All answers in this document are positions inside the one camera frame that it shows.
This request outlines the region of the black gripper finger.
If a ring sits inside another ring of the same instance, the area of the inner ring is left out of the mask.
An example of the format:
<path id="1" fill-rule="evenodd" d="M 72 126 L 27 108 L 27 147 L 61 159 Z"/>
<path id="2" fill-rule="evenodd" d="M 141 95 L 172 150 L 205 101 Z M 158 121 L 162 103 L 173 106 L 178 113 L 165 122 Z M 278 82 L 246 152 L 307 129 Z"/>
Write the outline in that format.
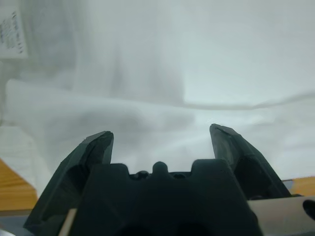
<path id="1" fill-rule="evenodd" d="M 111 162 L 114 135 L 87 137 L 58 166 L 24 223 L 33 235 L 58 235 L 70 209 L 77 208 L 92 167 Z"/>
<path id="2" fill-rule="evenodd" d="M 227 162 L 247 199 L 291 197 L 268 161 L 230 127 L 212 124 L 210 135 L 216 159 Z"/>

